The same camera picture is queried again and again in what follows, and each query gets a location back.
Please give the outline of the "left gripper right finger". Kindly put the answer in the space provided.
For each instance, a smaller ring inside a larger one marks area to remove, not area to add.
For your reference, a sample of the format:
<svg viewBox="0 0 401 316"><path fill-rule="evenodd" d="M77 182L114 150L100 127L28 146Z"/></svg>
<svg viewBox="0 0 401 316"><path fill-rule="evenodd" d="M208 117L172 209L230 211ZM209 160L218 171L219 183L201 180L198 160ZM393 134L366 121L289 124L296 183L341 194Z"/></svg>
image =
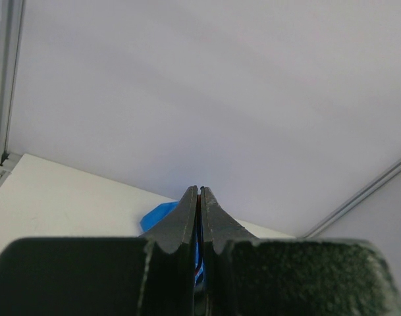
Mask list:
<svg viewBox="0 0 401 316"><path fill-rule="evenodd" d="M365 240L254 236L203 187L208 315L401 315L401 293Z"/></svg>

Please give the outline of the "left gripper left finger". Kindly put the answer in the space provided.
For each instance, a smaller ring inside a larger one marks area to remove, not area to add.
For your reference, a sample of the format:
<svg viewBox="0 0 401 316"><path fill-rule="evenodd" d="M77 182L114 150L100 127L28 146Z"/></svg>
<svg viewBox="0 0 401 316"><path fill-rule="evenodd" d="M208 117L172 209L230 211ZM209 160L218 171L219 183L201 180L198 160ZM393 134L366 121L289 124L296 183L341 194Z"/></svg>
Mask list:
<svg viewBox="0 0 401 316"><path fill-rule="evenodd" d="M198 189L139 237L21 238L0 253L0 315L192 315Z"/></svg>

